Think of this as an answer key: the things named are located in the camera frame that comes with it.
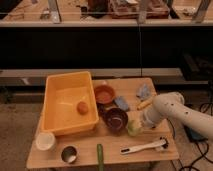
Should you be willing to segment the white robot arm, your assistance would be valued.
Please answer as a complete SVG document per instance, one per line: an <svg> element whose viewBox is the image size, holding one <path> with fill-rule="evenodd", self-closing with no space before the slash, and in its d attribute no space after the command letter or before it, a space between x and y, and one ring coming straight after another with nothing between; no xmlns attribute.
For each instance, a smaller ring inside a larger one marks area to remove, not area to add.
<svg viewBox="0 0 213 171"><path fill-rule="evenodd" d="M213 116L190 109L184 103L184 97L179 92L155 96L151 105L140 115L141 125L145 128L153 128L164 119L173 117L202 136L213 140Z"/></svg>

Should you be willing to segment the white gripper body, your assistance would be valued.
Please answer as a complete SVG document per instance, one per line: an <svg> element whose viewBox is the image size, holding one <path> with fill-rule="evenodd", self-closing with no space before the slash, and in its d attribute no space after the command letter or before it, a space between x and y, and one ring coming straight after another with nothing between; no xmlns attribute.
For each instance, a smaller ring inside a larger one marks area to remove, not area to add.
<svg viewBox="0 0 213 171"><path fill-rule="evenodd" d="M142 112L141 124L143 127L153 128L156 127L159 122L160 115L153 107L148 107Z"/></svg>

